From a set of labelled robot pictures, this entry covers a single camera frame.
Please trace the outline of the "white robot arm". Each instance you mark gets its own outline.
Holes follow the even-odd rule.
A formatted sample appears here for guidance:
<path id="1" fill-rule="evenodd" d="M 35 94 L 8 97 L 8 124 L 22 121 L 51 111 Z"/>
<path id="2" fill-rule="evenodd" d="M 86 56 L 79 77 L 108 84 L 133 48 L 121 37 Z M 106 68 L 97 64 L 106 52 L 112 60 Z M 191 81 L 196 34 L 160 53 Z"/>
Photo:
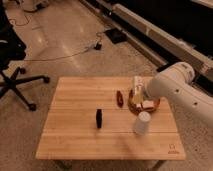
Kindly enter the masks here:
<path id="1" fill-rule="evenodd" d="M 213 97 L 191 86 L 194 77 L 195 71 L 190 64 L 177 62 L 146 83 L 134 82 L 132 101 L 138 104 L 164 97 L 213 128 Z"/>

